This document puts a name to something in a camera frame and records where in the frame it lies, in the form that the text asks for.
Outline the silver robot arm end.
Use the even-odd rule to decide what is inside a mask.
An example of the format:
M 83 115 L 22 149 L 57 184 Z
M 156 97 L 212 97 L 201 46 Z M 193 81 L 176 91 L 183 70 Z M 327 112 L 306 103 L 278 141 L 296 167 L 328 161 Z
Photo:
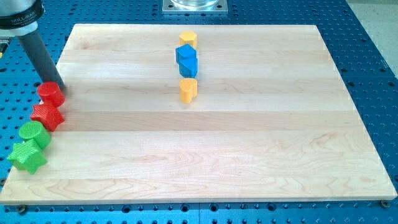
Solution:
M 45 9 L 41 0 L 1 0 L 1 38 L 29 34 L 38 28 Z

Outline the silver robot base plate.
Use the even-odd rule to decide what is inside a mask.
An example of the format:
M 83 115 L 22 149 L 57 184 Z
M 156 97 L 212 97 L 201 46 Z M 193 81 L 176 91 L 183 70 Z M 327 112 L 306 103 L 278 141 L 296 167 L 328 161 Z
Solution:
M 164 14 L 185 13 L 220 13 L 228 12 L 227 0 L 163 0 L 162 12 Z

